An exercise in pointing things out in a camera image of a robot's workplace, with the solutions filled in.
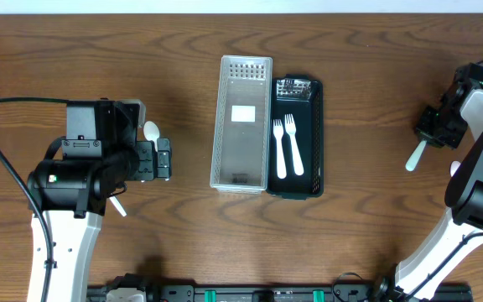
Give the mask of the pale blue plastic fork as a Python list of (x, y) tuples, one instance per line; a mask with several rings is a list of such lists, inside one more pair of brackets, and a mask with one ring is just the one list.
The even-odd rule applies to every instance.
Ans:
[(414, 151), (411, 153), (408, 161), (405, 164), (405, 169), (409, 172), (412, 172), (416, 169), (419, 160), (421, 159), (423, 155), (423, 151), (425, 150), (427, 146), (427, 141), (422, 140), (418, 146), (414, 149)]

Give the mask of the white plastic fork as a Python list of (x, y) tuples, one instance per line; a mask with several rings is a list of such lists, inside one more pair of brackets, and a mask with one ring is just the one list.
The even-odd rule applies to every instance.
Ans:
[(286, 164), (283, 154), (283, 124), (280, 119), (273, 120), (273, 136), (276, 140), (276, 168), (277, 177), (281, 180), (285, 179), (287, 176)]
[(285, 129), (289, 136), (291, 143), (291, 151), (293, 157), (293, 169), (296, 175), (304, 174), (303, 162), (299, 152), (299, 146), (296, 140), (296, 125), (292, 114), (286, 114), (285, 117)]

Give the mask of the white plastic spoon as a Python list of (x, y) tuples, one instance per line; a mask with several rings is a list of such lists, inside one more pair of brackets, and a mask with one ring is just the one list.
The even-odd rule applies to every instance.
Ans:
[(109, 200), (121, 216), (125, 217), (127, 215), (126, 210), (116, 196), (111, 196)]
[(460, 161), (453, 161), (450, 165), (450, 176), (453, 177), (454, 174), (457, 172), (458, 168), (460, 167), (461, 162)]
[(152, 121), (146, 121), (143, 126), (144, 137), (153, 142), (155, 150), (158, 150), (158, 139), (160, 137), (160, 131), (158, 126)]

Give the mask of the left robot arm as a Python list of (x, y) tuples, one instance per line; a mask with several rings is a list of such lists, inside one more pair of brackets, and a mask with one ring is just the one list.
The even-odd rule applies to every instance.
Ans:
[(171, 177), (170, 141), (138, 140), (145, 117), (138, 99), (68, 102), (66, 135), (49, 146), (27, 182), (39, 207), (31, 221), (30, 301), (85, 300), (107, 201), (129, 181)]

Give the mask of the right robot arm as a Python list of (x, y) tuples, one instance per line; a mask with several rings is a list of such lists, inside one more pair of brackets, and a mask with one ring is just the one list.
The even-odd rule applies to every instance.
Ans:
[(414, 129), (419, 144), (406, 163), (415, 170), (426, 146), (459, 147), (465, 133), (475, 143), (450, 167), (437, 226), (393, 276), (372, 291), (380, 301), (429, 301), (444, 279), (483, 244), (483, 60), (456, 69), (438, 108), (426, 107)]

